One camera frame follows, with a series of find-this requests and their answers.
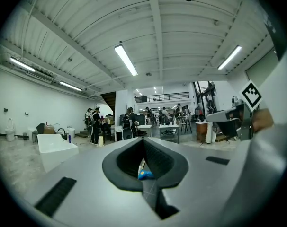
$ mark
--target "ceiling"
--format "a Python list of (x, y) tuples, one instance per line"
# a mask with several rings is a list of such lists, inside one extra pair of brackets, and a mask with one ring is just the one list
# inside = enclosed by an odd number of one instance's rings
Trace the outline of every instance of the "ceiling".
[[(0, 35), (0, 64), (15, 69), (14, 56), (86, 96), (226, 80), (273, 47), (262, 18), (256, 0), (22, 0)], [(138, 76), (114, 51), (120, 41)]]
[(162, 94), (162, 87), (155, 87), (155, 88), (156, 89), (154, 89), (154, 87), (138, 88), (139, 92), (137, 90), (134, 90), (134, 96), (141, 96), (139, 93), (141, 93), (143, 96)]

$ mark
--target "wooden cabinet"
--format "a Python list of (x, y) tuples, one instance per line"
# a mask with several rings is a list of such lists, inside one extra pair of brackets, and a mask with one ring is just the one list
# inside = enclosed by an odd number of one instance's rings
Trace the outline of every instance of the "wooden cabinet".
[(196, 140), (200, 142), (205, 142), (207, 130), (208, 130), (207, 122), (196, 122)]

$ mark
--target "toilet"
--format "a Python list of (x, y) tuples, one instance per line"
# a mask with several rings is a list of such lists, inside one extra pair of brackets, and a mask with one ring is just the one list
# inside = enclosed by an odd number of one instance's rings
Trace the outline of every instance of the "toilet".
[(7, 141), (13, 141), (15, 138), (15, 126), (11, 118), (8, 119), (8, 123), (5, 129), (7, 135)]

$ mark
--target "cardboard box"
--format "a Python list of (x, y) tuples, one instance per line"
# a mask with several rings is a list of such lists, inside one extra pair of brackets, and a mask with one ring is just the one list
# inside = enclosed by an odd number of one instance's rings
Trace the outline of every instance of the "cardboard box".
[(45, 125), (44, 134), (55, 134), (54, 126)]
[(105, 121), (104, 122), (108, 122), (108, 119), (110, 120), (110, 125), (113, 125), (113, 124), (115, 124), (115, 122), (114, 122), (114, 120), (113, 120), (113, 117), (107, 117), (107, 118), (105, 118)]

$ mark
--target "blue object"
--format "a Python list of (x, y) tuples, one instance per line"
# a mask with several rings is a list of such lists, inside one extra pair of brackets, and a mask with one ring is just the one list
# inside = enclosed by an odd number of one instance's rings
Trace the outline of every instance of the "blue object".
[(154, 178), (152, 172), (141, 170), (138, 174), (138, 180), (141, 180), (143, 178)]

